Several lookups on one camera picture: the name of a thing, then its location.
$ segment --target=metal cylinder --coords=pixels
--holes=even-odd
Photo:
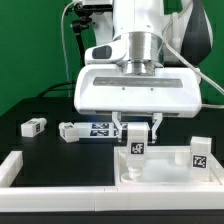
[[[124,75],[154,75],[155,67],[163,67],[162,39],[155,34],[132,32],[119,36],[127,42],[127,54],[118,63]]]

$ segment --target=black square sticker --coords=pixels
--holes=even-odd
[[[62,135],[65,138],[65,129],[62,129]]]
[[[66,125],[64,128],[65,129],[71,129],[71,128],[73,128],[73,126],[72,125]]]
[[[92,124],[92,129],[109,129],[109,124],[102,124],[102,123]]]
[[[128,124],[127,123],[122,123],[121,126],[122,126],[122,129],[127,129],[128,128]]]
[[[98,131],[91,131],[90,136],[98,136],[98,137],[104,137],[104,136],[109,136],[109,131],[107,130],[98,130]]]
[[[40,123],[36,125],[36,132],[40,132]]]
[[[193,167],[206,169],[207,168],[207,157],[193,155]]]
[[[143,155],[144,154],[144,143],[132,142],[131,143],[131,154],[132,155]]]

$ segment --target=table surface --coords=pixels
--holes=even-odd
[[[21,137],[20,125],[32,118],[41,117],[47,120],[45,131],[34,138]],[[157,131],[156,145],[189,145],[192,136],[211,137],[212,153],[222,163],[224,160],[223,117],[222,110],[203,109],[193,119],[164,118]],[[72,98],[28,98],[3,114],[0,117],[2,130],[0,163],[12,150],[23,151],[24,166],[14,181],[13,187],[114,186],[113,147],[117,143],[110,141],[93,143],[83,140],[81,143],[67,144],[59,135],[58,125],[61,122],[98,121],[110,122],[111,117],[80,115],[74,109]],[[150,118],[128,117],[124,118],[124,121],[150,121]],[[223,223],[224,220],[223,211],[123,211],[96,214],[57,213],[57,216],[63,218],[64,221],[80,223],[85,222],[86,217],[91,217],[95,223],[121,223],[127,217],[130,223],[148,222],[148,219],[144,217],[151,217],[151,223],[162,223],[162,220],[166,220],[166,223],[176,221],[178,223]],[[10,216],[2,213],[2,217],[7,221],[5,223],[23,223],[24,217],[27,218],[26,220],[36,217],[36,223],[39,223],[38,220],[42,220],[43,217],[47,217],[54,223],[61,223],[55,218],[54,213],[26,215],[24,213],[24,216],[22,214]]]

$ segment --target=green wall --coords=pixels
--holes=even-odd
[[[0,4],[0,115],[23,98],[36,96],[50,85],[66,81],[61,45],[60,19],[67,0],[1,0]],[[180,10],[179,0],[165,0],[166,11]],[[203,0],[214,31],[214,48],[201,70],[224,86],[224,1]],[[70,73],[76,79],[80,59],[76,40],[65,18]],[[85,46],[94,42],[91,31],[83,35]],[[224,102],[203,84],[203,97]],[[65,96],[51,93],[49,96]]]

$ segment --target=white block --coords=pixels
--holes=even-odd
[[[138,158],[145,155],[149,130],[148,123],[128,123],[128,157]]]
[[[192,137],[191,153],[210,154],[211,153],[211,138]]]
[[[95,189],[94,187],[2,188],[0,212],[94,211]]]
[[[22,166],[22,152],[11,152],[0,166],[0,188],[10,187]]]
[[[116,138],[113,123],[74,123],[79,130],[79,138]]]
[[[23,137],[34,137],[44,130],[47,124],[45,118],[33,118],[21,125],[21,132]]]
[[[79,141],[79,130],[78,130],[78,128],[75,128],[71,122],[60,123],[59,130],[60,130],[60,136],[67,143]]]
[[[211,155],[191,154],[190,177],[196,181],[210,181]]]

